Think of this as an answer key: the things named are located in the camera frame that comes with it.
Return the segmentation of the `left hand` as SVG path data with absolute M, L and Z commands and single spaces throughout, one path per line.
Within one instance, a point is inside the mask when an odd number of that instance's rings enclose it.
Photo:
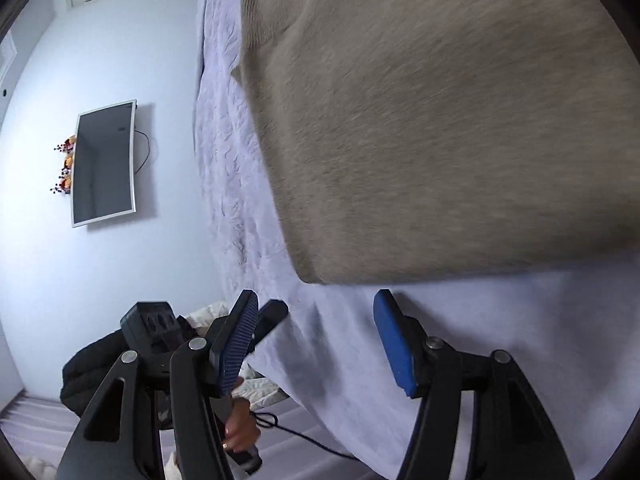
M 253 446 L 260 430 L 250 410 L 250 401 L 242 396 L 232 398 L 231 412 L 224 425 L 224 442 L 227 452 L 244 452 Z

